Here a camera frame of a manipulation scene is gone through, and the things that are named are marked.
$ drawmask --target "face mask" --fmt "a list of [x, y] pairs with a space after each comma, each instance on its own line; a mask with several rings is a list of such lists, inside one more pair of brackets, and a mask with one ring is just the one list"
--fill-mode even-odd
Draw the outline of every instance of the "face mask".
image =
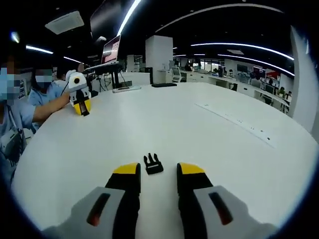
[[47, 89], [52, 83], [52, 76], [35, 76], [35, 81], [41, 88]]
[[20, 75], [7, 74], [6, 68], [0, 73], [0, 102], [13, 102], [20, 94]]

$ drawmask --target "blue shirt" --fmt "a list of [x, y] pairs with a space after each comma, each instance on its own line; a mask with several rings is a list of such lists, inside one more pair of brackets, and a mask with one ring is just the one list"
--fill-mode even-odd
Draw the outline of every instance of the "blue shirt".
[[[14, 123], [16, 125], [16, 130], [20, 134], [20, 142], [17, 142], [17, 145], [13, 147], [13, 149], [19, 149], [16, 150], [16, 153], [13, 152], [11, 155], [5, 156], [2, 151], [0, 153], [0, 172], [4, 178], [4, 181], [9, 185], [10, 180], [13, 177], [13, 172], [15, 171], [15, 168], [17, 166], [17, 163], [19, 161], [20, 155], [23, 153], [25, 147], [26, 147], [26, 141], [25, 136], [23, 133], [23, 128], [30, 129], [35, 106], [30, 105], [22, 100], [15, 100], [10, 106], [12, 117], [14, 120]], [[0, 137], [5, 135], [10, 129], [14, 128], [14, 124], [12, 123], [11, 118], [9, 117], [8, 113], [8, 106], [4, 106], [4, 115], [3, 115], [3, 122], [0, 123]]]
[[[31, 89], [28, 102], [34, 106], [42, 106], [60, 97], [62, 91], [63, 91], [62, 87], [52, 82], [51, 85], [48, 87], [46, 94], [43, 94], [40, 91]], [[35, 130], [38, 130], [40, 125], [37, 123], [34, 123], [33, 127], [35, 128]]]

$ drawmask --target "person's arm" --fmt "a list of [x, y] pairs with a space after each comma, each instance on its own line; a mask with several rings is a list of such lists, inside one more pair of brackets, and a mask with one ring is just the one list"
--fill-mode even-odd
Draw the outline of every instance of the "person's arm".
[[51, 114], [63, 108], [69, 103], [69, 93], [64, 93], [61, 97], [56, 98], [43, 106], [37, 106], [33, 115], [32, 122], [43, 122]]

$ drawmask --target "white desk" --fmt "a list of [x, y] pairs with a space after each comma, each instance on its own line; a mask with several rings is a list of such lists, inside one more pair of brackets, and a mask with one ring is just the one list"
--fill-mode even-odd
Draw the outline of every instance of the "white desk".
[[[212, 104], [262, 128], [272, 148], [241, 127], [196, 104]], [[119, 165], [142, 166], [137, 239], [183, 239], [177, 206], [176, 164], [202, 167], [260, 222], [280, 227], [303, 197], [316, 165], [317, 143], [269, 105], [206, 83], [143, 86], [102, 92], [88, 116], [70, 105], [53, 114], [27, 146], [12, 184], [17, 200], [41, 230], [59, 225], [72, 206], [104, 187]], [[147, 175], [143, 155], [157, 153], [162, 174]]]
[[272, 98], [273, 100], [276, 100], [279, 103], [289, 107], [289, 105], [287, 104], [287, 102], [285, 102], [283, 100], [283, 98], [278, 97], [276, 95], [273, 95], [273, 94], [271, 94], [271, 93], [269, 93], [267, 91], [264, 91], [264, 90], [262, 90], [260, 88], [253, 87], [251, 85], [248, 85], [248, 84], [242, 83], [240, 81], [237, 81], [234, 78], [218, 77], [218, 76], [212, 76], [212, 75], [209, 75], [209, 74], [200, 74], [200, 73], [197, 73], [197, 72], [189, 72], [189, 71], [182, 71], [182, 72], [187, 74], [187, 80], [190, 79], [191, 82], [206, 82], [206, 83], [209, 83], [209, 84], [216, 85], [216, 80], [218, 80], [218, 81], [229, 82], [230, 84], [237, 84], [237, 88], [246, 88], [248, 91], [261, 93], [261, 94], [266, 95], [266, 96]]

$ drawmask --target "desk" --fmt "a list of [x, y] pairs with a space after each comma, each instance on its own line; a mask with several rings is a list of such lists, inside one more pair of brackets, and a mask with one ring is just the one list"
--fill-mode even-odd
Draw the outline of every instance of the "desk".
[[225, 82], [228, 82], [230, 84], [237, 84], [238, 85], [237, 92], [239, 92], [239, 93], [245, 94], [244, 92], [240, 91], [239, 88], [241, 88], [241, 89], [246, 88], [247, 91], [255, 92], [252, 95], [247, 94], [247, 95], [249, 95], [251, 97], [257, 98], [256, 97], [256, 92], [257, 93], [261, 93], [261, 94], [266, 95], [266, 96], [272, 98], [273, 100], [278, 101], [279, 103], [289, 107], [289, 105], [282, 98], [280, 98], [280, 97], [278, 97], [276, 95], [273, 95], [273, 94], [271, 94], [271, 93], [269, 93], [267, 91], [264, 91], [264, 90], [262, 90], [260, 88], [253, 87], [251, 85], [248, 85], [248, 84], [242, 83], [240, 81], [237, 81], [234, 78], [218, 77], [218, 76], [212, 76], [212, 75], [208, 75], [208, 74], [200, 74], [200, 73], [197, 73], [197, 72], [188, 72], [188, 71], [182, 71], [182, 72], [187, 74], [187, 80], [190, 80], [191, 82], [206, 82], [206, 83], [209, 83], [209, 84], [216, 85], [216, 81], [225, 81]]
[[[263, 129], [270, 147], [243, 128], [195, 104], [212, 104]], [[12, 183], [22, 208], [41, 230], [59, 225], [71, 207], [104, 187], [119, 165], [142, 166], [137, 239], [183, 239], [176, 164], [202, 167], [260, 222], [280, 227], [303, 197], [318, 144], [297, 122], [269, 105], [206, 83], [143, 86], [102, 92], [86, 117], [70, 105], [54, 113], [21, 156]], [[156, 153], [164, 172], [147, 175], [143, 156]]]

